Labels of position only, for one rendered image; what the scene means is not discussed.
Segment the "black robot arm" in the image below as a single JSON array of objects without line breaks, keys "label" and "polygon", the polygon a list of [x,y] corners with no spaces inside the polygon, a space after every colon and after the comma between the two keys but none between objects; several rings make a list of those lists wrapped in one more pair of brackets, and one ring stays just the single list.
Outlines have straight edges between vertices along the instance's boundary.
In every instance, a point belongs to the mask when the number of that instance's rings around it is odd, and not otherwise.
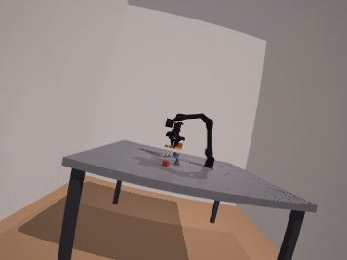
[{"label": "black robot arm", "polygon": [[[190,115],[185,115],[185,114],[177,114],[176,117],[171,120],[167,118],[167,121],[165,123],[165,127],[173,127],[174,129],[179,129],[181,128],[181,125],[184,125],[183,122],[176,122],[176,121],[183,121],[187,119],[202,119],[206,123],[207,131],[208,131],[208,147],[207,150],[205,149],[205,155],[206,155],[206,160],[204,163],[204,167],[207,168],[212,168],[213,169],[213,163],[215,158],[212,155],[212,128],[213,128],[213,120],[209,119],[207,116],[205,116],[203,113],[202,114],[190,114]],[[169,131],[167,132],[167,136],[172,137],[176,136],[176,131]]]}]

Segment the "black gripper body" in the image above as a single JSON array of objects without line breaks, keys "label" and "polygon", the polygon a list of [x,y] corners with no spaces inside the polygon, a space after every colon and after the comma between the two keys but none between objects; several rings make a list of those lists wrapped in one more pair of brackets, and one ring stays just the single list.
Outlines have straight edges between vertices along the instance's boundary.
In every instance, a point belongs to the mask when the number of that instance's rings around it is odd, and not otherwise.
[{"label": "black gripper body", "polygon": [[172,136],[170,138],[175,138],[176,140],[183,140],[183,141],[185,141],[185,137],[182,137],[182,136],[179,135],[179,132],[181,132],[181,130],[173,129],[173,131],[176,131],[176,136]]}]

